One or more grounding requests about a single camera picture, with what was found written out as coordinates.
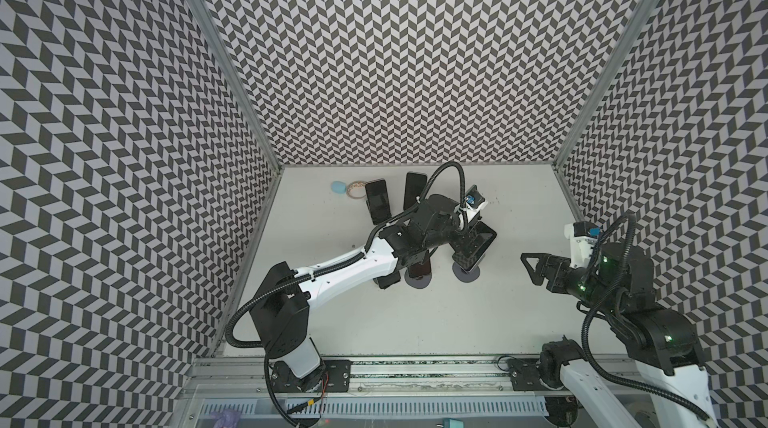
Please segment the table surface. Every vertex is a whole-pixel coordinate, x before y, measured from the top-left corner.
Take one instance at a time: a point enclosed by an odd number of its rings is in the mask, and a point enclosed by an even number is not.
[[[269,212],[242,306],[266,272],[286,261],[302,267],[362,246],[372,229],[365,200],[331,191],[333,181],[383,178],[392,212],[402,208],[406,173],[431,175],[435,167],[287,167]],[[353,288],[310,315],[310,336],[324,356],[536,354],[565,335],[580,340],[584,315],[576,299],[549,293],[531,282],[520,253],[569,256],[564,225],[574,221],[548,164],[466,166],[466,184],[477,184],[489,201],[483,221],[498,233],[481,262],[480,278],[462,283],[451,271],[453,254],[440,247],[432,257],[426,289],[405,280],[388,289],[373,281]],[[456,170],[443,172],[430,193],[458,199]],[[242,340],[258,339],[245,316],[236,326]],[[608,325],[590,329],[596,354],[626,354]],[[260,356],[262,349],[224,347],[224,356]]]

